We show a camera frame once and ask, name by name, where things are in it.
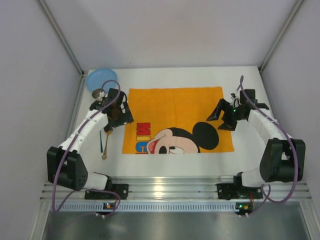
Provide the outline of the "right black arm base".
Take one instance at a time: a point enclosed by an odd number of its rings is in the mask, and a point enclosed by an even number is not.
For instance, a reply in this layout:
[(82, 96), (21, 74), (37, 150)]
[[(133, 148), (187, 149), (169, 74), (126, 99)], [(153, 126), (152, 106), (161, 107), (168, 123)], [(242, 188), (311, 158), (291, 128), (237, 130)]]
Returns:
[(232, 183), (218, 183), (217, 194), (220, 200), (237, 200), (237, 199), (262, 199), (263, 194), (260, 187), (246, 187), (242, 183), (242, 172), (233, 176)]

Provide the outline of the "orange Mickey Mouse placemat cloth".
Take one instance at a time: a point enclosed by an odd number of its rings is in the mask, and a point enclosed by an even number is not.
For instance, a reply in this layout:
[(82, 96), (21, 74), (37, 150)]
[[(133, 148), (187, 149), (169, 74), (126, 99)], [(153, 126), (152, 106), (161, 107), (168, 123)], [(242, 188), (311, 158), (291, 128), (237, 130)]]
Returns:
[(133, 123), (125, 126), (124, 154), (196, 154), (233, 152), (232, 134), (222, 120), (208, 121), (222, 87), (131, 88)]

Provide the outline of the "gold metal spoon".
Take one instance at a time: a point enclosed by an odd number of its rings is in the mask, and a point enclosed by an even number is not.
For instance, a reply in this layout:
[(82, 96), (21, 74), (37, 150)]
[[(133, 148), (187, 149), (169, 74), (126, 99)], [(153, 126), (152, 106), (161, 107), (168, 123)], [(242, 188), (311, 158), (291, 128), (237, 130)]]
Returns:
[(108, 139), (109, 139), (109, 136), (111, 135), (112, 131), (107, 131), (105, 132), (105, 135), (106, 135), (106, 139), (105, 139), (105, 144), (104, 144), (104, 149), (103, 149), (103, 152), (102, 152), (102, 160), (106, 160), (107, 159), (107, 147), (108, 147)]

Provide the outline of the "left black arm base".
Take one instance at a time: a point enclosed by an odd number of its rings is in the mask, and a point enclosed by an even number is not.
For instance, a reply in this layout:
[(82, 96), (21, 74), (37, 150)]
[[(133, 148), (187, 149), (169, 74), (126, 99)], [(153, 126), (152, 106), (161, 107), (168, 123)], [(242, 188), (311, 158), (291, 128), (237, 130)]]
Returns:
[(110, 190), (86, 190), (85, 200), (126, 200), (129, 194), (129, 184), (126, 183), (114, 183)]

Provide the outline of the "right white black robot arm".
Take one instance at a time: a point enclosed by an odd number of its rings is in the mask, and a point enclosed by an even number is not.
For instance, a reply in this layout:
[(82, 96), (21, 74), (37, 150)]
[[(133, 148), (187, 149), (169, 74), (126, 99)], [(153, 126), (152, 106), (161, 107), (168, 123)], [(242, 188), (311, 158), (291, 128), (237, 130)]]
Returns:
[(238, 121), (248, 121), (258, 132), (265, 150), (259, 167), (237, 174), (241, 184), (257, 188), (272, 182), (291, 183), (303, 179), (306, 144), (279, 128), (266, 103), (259, 103), (254, 89), (231, 94), (231, 102), (221, 98), (208, 121), (222, 119), (220, 130), (235, 131)]

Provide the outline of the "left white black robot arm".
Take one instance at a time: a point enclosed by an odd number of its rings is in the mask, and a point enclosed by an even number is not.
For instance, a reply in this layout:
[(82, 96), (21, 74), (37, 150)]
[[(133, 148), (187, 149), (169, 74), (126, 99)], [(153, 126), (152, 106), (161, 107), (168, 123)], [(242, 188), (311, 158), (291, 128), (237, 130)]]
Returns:
[(108, 133), (133, 121), (127, 95), (110, 88), (90, 105), (80, 125), (63, 143), (49, 148), (46, 153), (48, 181), (74, 191), (109, 190), (111, 177), (96, 172), (94, 158), (87, 151), (99, 132)]

